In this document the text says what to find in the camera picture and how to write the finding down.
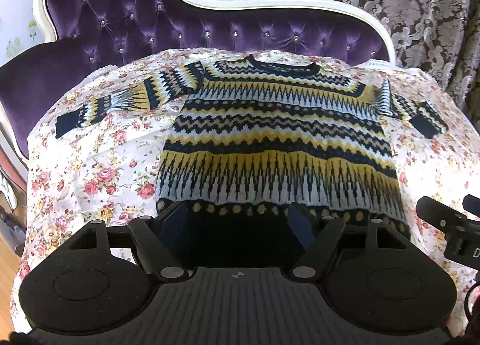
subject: ribbed black surface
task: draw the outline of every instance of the ribbed black surface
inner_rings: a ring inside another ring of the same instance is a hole
[[[330,310],[312,284],[278,269],[200,268],[184,283],[160,287],[151,304],[117,329],[64,336],[34,330],[49,345],[440,345],[440,329],[388,336],[359,329]]]

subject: patterned knit sweater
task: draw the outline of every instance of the patterned knit sweater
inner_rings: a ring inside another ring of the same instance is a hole
[[[381,217],[405,233],[379,117],[409,120],[429,138],[447,129],[427,102],[392,94],[388,81],[376,94],[371,85],[314,63],[248,56],[205,69],[190,64],[144,83],[106,98],[117,108],[141,110],[190,94],[164,145],[157,198],[219,215],[277,215],[296,201],[314,215],[353,224]],[[59,123],[67,132],[98,121],[109,110],[102,103],[70,113],[68,124],[59,117],[57,130]]]

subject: black neckline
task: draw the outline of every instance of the black neckline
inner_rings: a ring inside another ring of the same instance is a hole
[[[317,65],[315,62],[312,62],[310,65],[287,65],[287,64],[280,64],[280,63],[272,63],[272,62],[261,62],[257,61],[253,55],[249,55],[245,57],[246,60],[251,63],[254,68],[266,71],[267,73],[278,74],[278,75],[285,75],[289,73],[285,73],[285,69],[288,69],[291,74],[294,75],[301,75],[302,77],[306,76],[314,76],[318,74],[320,71],[320,66]]]

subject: bed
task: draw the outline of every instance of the bed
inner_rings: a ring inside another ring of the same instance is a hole
[[[463,330],[463,298],[476,271],[443,258],[443,235],[414,208],[428,195],[460,211],[467,193],[478,194],[480,137],[432,77],[395,67],[393,43],[378,20],[331,0],[34,0],[34,13],[47,43],[0,68],[2,124],[29,165],[27,241],[10,304],[16,330],[29,330],[18,303],[22,279],[85,222],[123,225],[157,214],[158,156],[184,99],[148,113],[111,113],[61,140],[56,117],[149,70],[250,53],[259,61],[316,61],[377,87],[388,78],[396,92],[430,100],[441,114],[449,130],[433,140],[391,118],[382,127],[412,241],[455,281],[449,327]],[[127,253],[116,252],[129,259]]]

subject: wooden floor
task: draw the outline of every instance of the wooden floor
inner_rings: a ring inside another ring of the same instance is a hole
[[[20,264],[20,257],[10,250],[0,235],[0,340],[14,329],[10,319],[10,292]]]

